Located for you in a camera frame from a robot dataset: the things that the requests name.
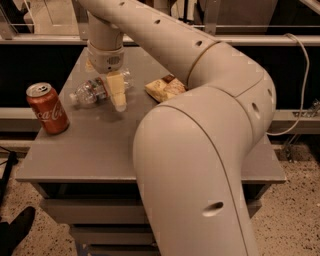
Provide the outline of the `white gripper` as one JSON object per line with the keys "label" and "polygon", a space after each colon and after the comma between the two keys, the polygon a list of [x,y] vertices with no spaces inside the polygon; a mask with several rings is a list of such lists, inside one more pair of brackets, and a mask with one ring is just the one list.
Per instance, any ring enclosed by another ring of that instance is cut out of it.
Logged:
{"label": "white gripper", "polygon": [[85,63],[87,72],[95,70],[100,74],[107,74],[107,85],[111,101],[118,112],[126,110],[127,102],[123,75],[116,71],[123,65],[124,48],[116,50],[101,50],[87,43],[88,58]]}

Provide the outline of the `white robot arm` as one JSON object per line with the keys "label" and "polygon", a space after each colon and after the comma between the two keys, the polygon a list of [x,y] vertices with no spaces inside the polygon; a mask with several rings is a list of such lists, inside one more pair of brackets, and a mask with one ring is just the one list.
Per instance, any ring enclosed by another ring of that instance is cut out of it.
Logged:
{"label": "white robot arm", "polygon": [[79,0],[188,90],[141,121],[133,162],[161,256],[259,256],[241,168],[275,112],[272,79],[213,36],[136,0]]}

